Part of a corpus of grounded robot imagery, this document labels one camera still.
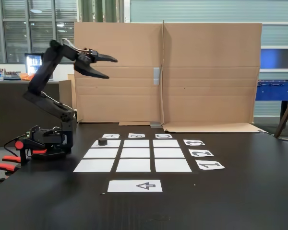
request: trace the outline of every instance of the black table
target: black table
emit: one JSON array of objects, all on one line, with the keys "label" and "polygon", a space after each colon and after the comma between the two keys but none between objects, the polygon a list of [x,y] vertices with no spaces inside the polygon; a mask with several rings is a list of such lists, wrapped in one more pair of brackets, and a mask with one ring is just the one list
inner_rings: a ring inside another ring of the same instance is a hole
[{"label": "black table", "polygon": [[[30,161],[0,184],[0,230],[288,230],[288,144],[268,134],[172,133],[189,173],[118,173],[117,158],[110,173],[73,173],[103,134],[145,133],[153,140],[163,132],[80,124],[66,160]],[[214,156],[200,160],[225,169],[200,170],[183,139],[203,141],[201,149]],[[158,179],[163,192],[107,193],[109,181],[119,179]]]}]

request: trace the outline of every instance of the cardboard sheet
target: cardboard sheet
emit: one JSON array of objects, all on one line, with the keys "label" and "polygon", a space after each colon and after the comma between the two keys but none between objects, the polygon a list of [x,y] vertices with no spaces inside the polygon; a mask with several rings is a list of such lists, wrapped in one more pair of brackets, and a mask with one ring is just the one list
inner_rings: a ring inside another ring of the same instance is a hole
[{"label": "cardboard sheet", "polygon": [[235,122],[169,122],[163,125],[168,132],[187,133],[258,133],[265,132],[249,123]]},{"label": "cardboard sheet", "polygon": [[93,64],[109,80],[75,73],[78,120],[160,121],[177,132],[258,132],[249,123],[261,29],[259,23],[75,23],[77,47],[119,61]]},{"label": "cardboard sheet", "polygon": [[95,67],[110,76],[76,75],[77,112],[82,122],[160,120],[159,86],[153,68]]},{"label": "cardboard sheet", "polygon": [[109,80],[75,73],[78,121],[160,120],[160,89],[154,85],[162,59],[160,24],[75,23],[75,45],[118,60],[92,65]]},{"label": "cardboard sheet", "polygon": [[257,132],[248,124],[224,124],[253,121],[261,27],[256,23],[165,24],[164,130]]}]

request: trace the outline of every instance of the black robotic arm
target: black robotic arm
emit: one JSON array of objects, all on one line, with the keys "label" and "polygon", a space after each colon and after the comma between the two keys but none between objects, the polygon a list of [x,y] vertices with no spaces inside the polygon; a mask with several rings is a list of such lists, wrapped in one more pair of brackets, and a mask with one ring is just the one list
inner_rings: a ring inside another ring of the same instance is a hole
[{"label": "black robotic arm", "polygon": [[64,105],[51,97],[47,96],[43,89],[53,74],[54,69],[60,63],[63,57],[74,61],[74,70],[91,77],[109,79],[109,76],[90,67],[91,63],[97,61],[117,62],[111,56],[99,54],[92,49],[77,49],[55,40],[50,42],[50,47],[44,54],[43,65],[38,69],[29,83],[28,90],[24,98],[37,105],[47,113],[61,120],[61,127],[53,129],[41,129],[35,126],[30,129],[26,137],[20,137],[16,142],[22,142],[20,150],[21,163],[25,164],[27,159],[25,150],[30,149],[32,158],[49,160],[65,156],[70,153],[73,146],[76,132],[76,118],[74,111],[67,105]]}]

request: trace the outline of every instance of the printed arrow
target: printed arrow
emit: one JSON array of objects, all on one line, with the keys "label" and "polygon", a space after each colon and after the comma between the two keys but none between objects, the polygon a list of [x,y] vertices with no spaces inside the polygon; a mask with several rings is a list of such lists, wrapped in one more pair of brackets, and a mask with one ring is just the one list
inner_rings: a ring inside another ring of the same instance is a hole
[{"label": "printed arrow", "polygon": [[155,184],[149,184],[149,182],[146,182],[144,184],[138,184],[137,187],[149,190],[149,187],[154,188],[154,187],[156,187],[156,185]]}]

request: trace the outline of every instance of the paper card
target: paper card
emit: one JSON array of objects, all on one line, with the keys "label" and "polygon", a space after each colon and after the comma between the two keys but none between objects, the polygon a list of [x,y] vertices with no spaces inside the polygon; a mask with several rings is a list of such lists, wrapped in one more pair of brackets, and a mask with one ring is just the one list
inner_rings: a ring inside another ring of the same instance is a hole
[{"label": "paper card", "polygon": [[85,159],[80,161],[74,173],[108,173],[111,171],[114,159]]},{"label": "paper card", "polygon": [[160,180],[115,180],[109,182],[108,193],[162,192]]},{"label": "paper card", "polygon": [[201,140],[183,140],[186,145],[196,146],[205,145]]},{"label": "paper card", "polygon": [[149,159],[120,159],[116,172],[150,172]]},{"label": "paper card", "polygon": [[118,139],[120,135],[119,134],[104,134],[102,137],[107,138],[107,139]]},{"label": "paper card", "polygon": [[144,138],[145,134],[141,134],[141,133],[130,133],[128,135],[128,138]]},{"label": "paper card", "polygon": [[98,145],[98,140],[94,142],[91,148],[118,148],[120,140],[108,140],[107,145]]},{"label": "paper card", "polygon": [[156,138],[158,139],[168,139],[168,138],[173,138],[171,134],[166,134],[166,133],[163,133],[163,134],[156,134]]},{"label": "paper card", "polygon": [[177,140],[153,140],[154,147],[177,147],[179,144]]},{"label": "paper card", "polygon": [[123,148],[121,158],[149,158],[149,148]]},{"label": "paper card", "polygon": [[195,160],[198,167],[203,170],[213,170],[213,169],[224,169],[225,167],[222,166],[217,161],[199,161]]},{"label": "paper card", "polygon": [[209,150],[189,149],[189,151],[193,157],[212,157],[213,156],[213,154]]},{"label": "paper card", "polygon": [[156,172],[188,173],[192,172],[185,159],[155,159]]},{"label": "paper card", "polygon": [[118,148],[89,149],[83,158],[115,158]]},{"label": "paper card", "polygon": [[184,158],[179,148],[154,148],[155,158]]},{"label": "paper card", "polygon": [[125,140],[124,148],[125,147],[149,147],[149,140]]}]

